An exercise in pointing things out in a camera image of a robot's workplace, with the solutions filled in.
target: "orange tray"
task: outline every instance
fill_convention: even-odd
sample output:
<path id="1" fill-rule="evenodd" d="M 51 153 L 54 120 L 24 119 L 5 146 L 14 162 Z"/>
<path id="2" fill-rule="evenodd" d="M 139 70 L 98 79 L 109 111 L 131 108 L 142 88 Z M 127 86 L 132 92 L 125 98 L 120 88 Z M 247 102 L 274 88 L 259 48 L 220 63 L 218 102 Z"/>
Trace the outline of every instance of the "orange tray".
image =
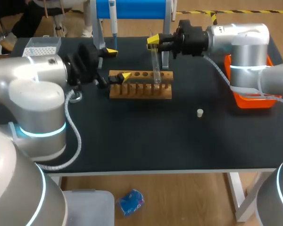
<path id="1" fill-rule="evenodd" d="M 231 56 L 227 55 L 225 56 L 225 71 L 227 78 L 231 80 Z M 273 66 L 272 61 L 270 60 L 269 56 L 267 56 L 267 65 Z M 233 92 L 233 95 L 235 97 L 236 103 L 240 108 L 271 108 L 277 101 L 276 100 L 265 100 L 265 99 L 253 99 L 253 98 L 246 98 L 242 97 L 238 93 Z"/>

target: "person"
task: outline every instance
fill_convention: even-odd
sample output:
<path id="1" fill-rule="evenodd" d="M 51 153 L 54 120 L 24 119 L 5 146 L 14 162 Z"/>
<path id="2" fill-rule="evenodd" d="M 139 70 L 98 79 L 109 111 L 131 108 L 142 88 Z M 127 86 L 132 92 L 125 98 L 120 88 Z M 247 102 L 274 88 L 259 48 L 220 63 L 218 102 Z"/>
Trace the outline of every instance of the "person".
<path id="1" fill-rule="evenodd" d="M 44 7 L 43 0 L 33 0 L 38 6 Z M 90 8 L 90 0 L 62 0 L 64 8 L 72 8 L 76 5 L 80 5 L 83 3 L 84 10 L 84 23 L 85 27 L 83 28 L 83 32 L 81 37 L 92 37 L 92 20 L 91 20 L 91 8 Z M 59 0 L 46 0 L 47 8 L 60 8 L 61 3 Z"/>
<path id="2" fill-rule="evenodd" d="M 30 0 L 0 0 L 0 18 L 23 13 L 11 32 L 0 45 L 12 51 L 17 38 L 31 38 L 36 32 L 44 15 L 44 9 Z"/>

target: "wooden test tube rack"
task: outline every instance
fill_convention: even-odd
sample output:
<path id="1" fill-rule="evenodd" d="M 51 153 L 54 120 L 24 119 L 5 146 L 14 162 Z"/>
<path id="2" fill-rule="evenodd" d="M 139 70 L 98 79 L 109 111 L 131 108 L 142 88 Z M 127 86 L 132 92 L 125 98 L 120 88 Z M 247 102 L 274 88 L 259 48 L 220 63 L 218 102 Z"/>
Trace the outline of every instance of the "wooden test tube rack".
<path id="1" fill-rule="evenodd" d="M 152 71 L 109 71 L 109 76 L 131 73 L 122 85 L 110 86 L 110 98 L 172 99 L 173 72 L 160 72 L 161 83 L 154 84 Z"/>

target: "table top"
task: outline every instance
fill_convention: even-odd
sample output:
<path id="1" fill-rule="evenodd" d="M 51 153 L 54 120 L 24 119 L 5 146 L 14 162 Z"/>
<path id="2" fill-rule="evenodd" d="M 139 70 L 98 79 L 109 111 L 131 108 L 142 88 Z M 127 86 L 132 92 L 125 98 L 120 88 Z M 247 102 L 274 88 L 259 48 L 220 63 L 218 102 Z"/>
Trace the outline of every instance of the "table top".
<path id="1" fill-rule="evenodd" d="M 62 38 L 59 55 L 75 51 L 86 38 Z M 20 39 L 12 56 L 21 56 L 28 39 Z M 119 54 L 106 59 L 109 70 L 151 70 L 146 37 L 118 38 Z M 112 39 L 106 44 L 112 47 Z M 268 48 L 273 63 L 283 62 L 274 42 Z M 224 56 L 212 56 L 223 67 Z M 216 69 L 201 57 L 169 59 L 174 73 L 172 100 L 109 99 L 108 90 L 85 85 L 81 102 L 70 114 L 82 137 L 82 152 L 57 173 L 111 174 L 228 171 L 276 168 L 283 161 L 283 104 L 268 110 L 243 110 Z M 203 109 L 202 118 L 197 109 Z M 0 123 L 13 117 L 4 113 Z M 48 164 L 61 164 L 76 151 L 77 141 L 67 128 L 67 148 Z"/>

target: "white cable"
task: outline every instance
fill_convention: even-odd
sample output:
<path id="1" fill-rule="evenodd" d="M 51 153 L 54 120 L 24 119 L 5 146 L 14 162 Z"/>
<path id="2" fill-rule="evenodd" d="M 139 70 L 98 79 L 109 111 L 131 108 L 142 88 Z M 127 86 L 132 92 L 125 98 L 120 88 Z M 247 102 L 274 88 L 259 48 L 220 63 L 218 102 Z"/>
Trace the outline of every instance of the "white cable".
<path id="1" fill-rule="evenodd" d="M 215 64 L 215 62 L 211 58 L 206 56 L 206 55 L 204 55 L 203 58 L 205 58 L 207 61 L 209 61 L 217 69 L 217 71 L 220 73 L 220 75 L 225 80 L 225 82 L 228 84 L 228 86 L 230 86 L 230 81 L 227 79 L 227 77 L 222 72 L 222 70 L 218 67 L 218 65 Z M 282 98 L 275 97 L 275 96 L 265 96 L 264 95 L 264 93 L 262 92 L 262 89 L 261 89 L 260 79 L 261 79 L 261 75 L 259 74 L 259 77 L 258 77 L 258 88 L 259 88 L 259 92 L 261 94 L 261 98 L 264 98 L 266 100 L 277 100 L 277 101 L 283 103 L 283 99 Z M 247 98 L 258 98 L 258 96 L 244 96 L 244 97 L 247 97 Z"/>
<path id="2" fill-rule="evenodd" d="M 225 82 L 228 84 L 228 86 L 230 85 L 230 81 L 227 79 L 226 75 L 222 72 L 222 70 L 218 67 L 217 64 L 215 64 L 215 62 L 209 58 L 208 56 L 204 55 L 203 58 L 205 58 L 207 61 L 209 61 L 219 72 L 219 74 L 222 76 L 222 78 L 225 80 Z"/>
<path id="3" fill-rule="evenodd" d="M 41 165 L 39 164 L 39 166 L 43 169 L 43 170 L 50 170 L 50 171 L 55 171 L 55 170 L 61 170 L 67 166 L 69 166 L 70 164 L 72 164 L 77 157 L 79 156 L 81 149 L 82 149 L 82 140 L 81 140 L 81 136 L 79 131 L 77 130 L 77 128 L 75 127 L 74 122 L 72 121 L 70 114 L 69 114 L 69 110 L 68 110 L 68 104 L 69 104 L 69 100 L 71 98 L 71 96 L 73 96 L 75 94 L 75 92 L 73 91 L 73 89 L 71 91 L 69 91 L 66 95 L 66 99 L 65 99 L 65 116 L 68 120 L 69 125 L 71 126 L 71 128 L 73 129 L 76 138 L 77 138 L 77 150 L 74 154 L 74 156 L 67 162 L 58 165 L 58 166 L 46 166 L 46 165 Z"/>

